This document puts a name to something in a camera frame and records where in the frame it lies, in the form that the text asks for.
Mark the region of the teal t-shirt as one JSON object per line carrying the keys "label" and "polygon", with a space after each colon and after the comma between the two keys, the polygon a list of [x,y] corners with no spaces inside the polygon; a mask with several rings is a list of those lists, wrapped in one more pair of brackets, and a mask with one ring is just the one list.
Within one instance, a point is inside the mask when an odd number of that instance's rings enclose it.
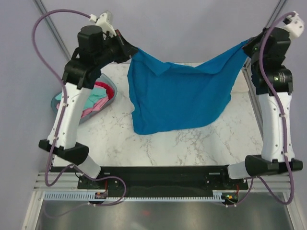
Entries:
{"label": "teal t-shirt", "polygon": [[87,100],[84,103],[83,110],[94,108],[95,104],[99,101],[108,101],[108,95],[106,89],[101,86],[94,86],[91,93],[88,95]]}

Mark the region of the aluminium frame post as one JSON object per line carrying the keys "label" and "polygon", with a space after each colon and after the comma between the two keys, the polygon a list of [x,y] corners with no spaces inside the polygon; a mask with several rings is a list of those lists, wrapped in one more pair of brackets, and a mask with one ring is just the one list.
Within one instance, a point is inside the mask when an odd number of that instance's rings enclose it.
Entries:
{"label": "aluminium frame post", "polygon": [[[34,5],[36,6],[36,8],[38,9],[38,11],[41,15],[48,13],[48,10],[44,6],[42,0],[32,0],[32,2],[34,3]],[[66,45],[64,44],[64,41],[63,41],[62,37],[60,36],[53,20],[51,19],[50,16],[47,16],[44,20],[45,20],[45,23],[46,23],[49,31],[51,32],[53,38],[55,39],[57,45],[59,46],[62,54],[64,55],[65,59],[67,61],[69,61],[70,58],[71,58],[71,54],[68,51]]]}
{"label": "aluminium frame post", "polygon": [[[271,13],[269,19],[267,20],[264,28],[268,28],[268,27],[271,26],[271,24],[278,18],[278,16],[282,12],[282,10],[285,7],[285,5],[287,4],[287,2],[288,2],[288,0],[279,0],[277,2],[276,6],[274,7],[273,12]],[[243,68],[242,68],[242,73],[243,73],[245,80],[249,80],[250,64],[251,64],[251,59],[247,58],[246,62],[243,65]]]}

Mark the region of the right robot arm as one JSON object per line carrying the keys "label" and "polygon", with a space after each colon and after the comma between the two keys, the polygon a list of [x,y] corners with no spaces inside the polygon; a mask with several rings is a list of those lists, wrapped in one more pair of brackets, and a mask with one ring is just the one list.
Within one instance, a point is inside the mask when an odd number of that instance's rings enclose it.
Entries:
{"label": "right robot arm", "polygon": [[237,179],[282,174],[303,169],[291,146],[290,104],[293,76],[283,65],[293,35],[285,28],[275,27],[269,35],[263,56],[260,46],[267,29],[252,38],[244,47],[251,59],[249,71],[260,104],[263,127],[263,148],[260,155],[247,155],[244,161],[231,164],[220,176],[224,188],[232,188]]}

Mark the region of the red t-shirt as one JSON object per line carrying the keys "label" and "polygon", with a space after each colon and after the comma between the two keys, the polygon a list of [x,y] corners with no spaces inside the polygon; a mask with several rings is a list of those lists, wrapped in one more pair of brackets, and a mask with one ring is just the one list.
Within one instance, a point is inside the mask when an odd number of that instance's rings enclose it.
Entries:
{"label": "red t-shirt", "polygon": [[115,90],[105,82],[97,81],[95,82],[95,87],[99,89],[105,89],[109,100],[115,96]]}

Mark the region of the folded cream t-shirt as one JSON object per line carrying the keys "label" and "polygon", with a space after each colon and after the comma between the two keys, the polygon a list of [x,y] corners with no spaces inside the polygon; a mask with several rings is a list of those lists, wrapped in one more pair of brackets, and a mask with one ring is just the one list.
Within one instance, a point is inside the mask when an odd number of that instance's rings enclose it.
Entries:
{"label": "folded cream t-shirt", "polygon": [[242,71],[239,72],[231,93],[247,93],[249,87]]}

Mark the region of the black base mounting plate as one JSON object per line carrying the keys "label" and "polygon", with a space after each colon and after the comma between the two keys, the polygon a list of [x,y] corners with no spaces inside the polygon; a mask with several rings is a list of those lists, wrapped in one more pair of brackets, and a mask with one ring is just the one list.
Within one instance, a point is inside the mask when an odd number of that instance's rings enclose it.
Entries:
{"label": "black base mounting plate", "polygon": [[226,166],[103,167],[94,182],[81,176],[78,189],[106,189],[112,197],[210,196],[214,190],[247,190],[242,179],[232,180]]}

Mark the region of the right aluminium frame post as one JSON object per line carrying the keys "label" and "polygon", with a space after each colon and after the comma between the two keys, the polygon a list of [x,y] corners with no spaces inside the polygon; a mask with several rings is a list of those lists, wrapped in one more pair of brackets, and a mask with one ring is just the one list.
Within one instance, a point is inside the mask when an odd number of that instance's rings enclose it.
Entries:
{"label": "right aluminium frame post", "polygon": [[[268,28],[268,27],[271,26],[271,24],[278,18],[278,16],[282,12],[282,10],[285,7],[285,5],[287,4],[287,2],[288,2],[288,0],[279,0],[277,2],[276,6],[274,7],[273,12],[271,13],[269,19],[267,20],[264,28]],[[245,80],[249,80],[250,64],[251,64],[251,59],[247,58],[246,62],[243,65],[243,68],[242,68],[242,73],[243,73]]]}

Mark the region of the blue t-shirt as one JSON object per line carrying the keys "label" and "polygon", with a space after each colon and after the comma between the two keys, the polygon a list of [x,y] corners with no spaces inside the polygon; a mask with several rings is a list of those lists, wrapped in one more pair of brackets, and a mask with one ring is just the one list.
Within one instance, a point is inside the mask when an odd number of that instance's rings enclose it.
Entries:
{"label": "blue t-shirt", "polygon": [[243,43],[196,67],[162,62],[139,50],[127,76],[134,132],[149,135],[214,122],[230,102],[246,59]]}

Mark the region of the aluminium rail profile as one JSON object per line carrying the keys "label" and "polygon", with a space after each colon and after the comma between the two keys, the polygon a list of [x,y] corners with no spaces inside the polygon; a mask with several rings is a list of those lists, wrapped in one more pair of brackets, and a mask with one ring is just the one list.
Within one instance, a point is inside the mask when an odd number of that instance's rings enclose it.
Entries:
{"label": "aluminium rail profile", "polygon": [[75,191],[77,190],[78,177],[73,172],[64,172],[51,187],[45,184],[45,173],[40,172],[34,185],[34,191]]}

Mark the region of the pink t-shirt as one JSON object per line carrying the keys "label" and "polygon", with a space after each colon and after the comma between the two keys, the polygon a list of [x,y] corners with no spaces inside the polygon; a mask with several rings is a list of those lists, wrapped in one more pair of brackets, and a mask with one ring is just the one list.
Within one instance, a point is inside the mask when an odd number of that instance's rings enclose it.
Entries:
{"label": "pink t-shirt", "polygon": [[[101,111],[108,102],[111,102],[111,99],[114,99],[114,97],[115,96],[113,95],[113,96],[106,96],[100,99],[98,98],[94,99],[95,96],[91,95],[86,101],[86,104],[82,111],[81,119],[90,116],[90,114],[94,112]],[[61,100],[61,95],[59,94],[53,99],[53,102],[51,103],[55,113],[57,113],[59,109],[60,100]]]}

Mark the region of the left aluminium frame post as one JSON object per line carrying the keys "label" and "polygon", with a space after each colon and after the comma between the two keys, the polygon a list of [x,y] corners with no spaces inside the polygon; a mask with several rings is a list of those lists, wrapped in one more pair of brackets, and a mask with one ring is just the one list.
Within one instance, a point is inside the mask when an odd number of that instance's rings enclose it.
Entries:
{"label": "left aluminium frame post", "polygon": [[[44,6],[42,0],[32,0],[32,2],[34,3],[34,5],[36,6],[36,8],[38,9],[38,11],[41,15],[48,13],[48,10]],[[51,32],[53,38],[55,39],[57,45],[59,46],[62,54],[64,55],[65,59],[67,61],[69,61],[70,58],[71,58],[71,54],[68,51],[66,45],[64,44],[64,41],[63,41],[62,37],[60,36],[53,20],[51,19],[50,16],[47,16],[44,20],[45,20],[45,23],[46,23],[49,31]]]}

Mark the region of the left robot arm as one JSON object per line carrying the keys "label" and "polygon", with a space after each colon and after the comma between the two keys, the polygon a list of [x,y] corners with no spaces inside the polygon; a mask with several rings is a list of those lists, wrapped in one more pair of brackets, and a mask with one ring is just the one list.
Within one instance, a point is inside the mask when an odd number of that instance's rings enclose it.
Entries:
{"label": "left robot arm", "polygon": [[74,164],[89,176],[90,185],[101,188],[105,176],[100,174],[101,167],[89,156],[89,148],[76,141],[77,128],[85,103],[101,76],[101,69],[112,62],[128,61],[138,49],[127,42],[119,30],[112,34],[97,25],[83,27],[77,39],[78,47],[60,79],[64,86],[54,127],[38,146]]}

